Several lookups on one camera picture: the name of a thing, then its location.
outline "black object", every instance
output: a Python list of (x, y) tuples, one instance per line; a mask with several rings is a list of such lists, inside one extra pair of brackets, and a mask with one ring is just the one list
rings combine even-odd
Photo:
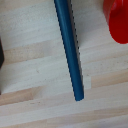
[(0, 68), (2, 67), (3, 62), (4, 62), (4, 54), (3, 54), (2, 44), (0, 40)]
[(72, 81), (74, 96), (76, 101), (84, 98), (84, 90), (82, 83), (82, 76), (79, 67), (77, 48), (76, 48), (76, 35), (73, 28), (73, 14), (71, 10), (71, 1), (69, 0), (54, 0), (56, 12), (59, 20), (61, 35), (66, 52), (70, 77)]

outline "wooden surface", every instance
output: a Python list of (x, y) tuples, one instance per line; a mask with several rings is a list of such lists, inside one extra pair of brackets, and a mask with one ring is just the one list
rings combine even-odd
[(128, 128), (128, 45), (103, 0), (72, 0), (85, 99), (75, 102), (53, 0), (0, 0), (0, 128)]

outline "wood grain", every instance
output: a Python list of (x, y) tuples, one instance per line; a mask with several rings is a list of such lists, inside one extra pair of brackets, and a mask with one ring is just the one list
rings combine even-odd
[(1, 128), (127, 128), (128, 45), (103, 0), (72, 0), (85, 99), (75, 102), (54, 0), (0, 0)]

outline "red plastic object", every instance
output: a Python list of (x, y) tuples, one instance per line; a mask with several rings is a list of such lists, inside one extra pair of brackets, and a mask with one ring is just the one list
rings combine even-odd
[(128, 0), (104, 0), (103, 10), (112, 38), (128, 43)]

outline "dark blue stick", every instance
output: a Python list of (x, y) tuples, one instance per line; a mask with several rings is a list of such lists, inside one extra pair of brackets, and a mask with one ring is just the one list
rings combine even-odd
[(54, 0), (76, 101), (84, 98), (75, 40), (67, 0)]

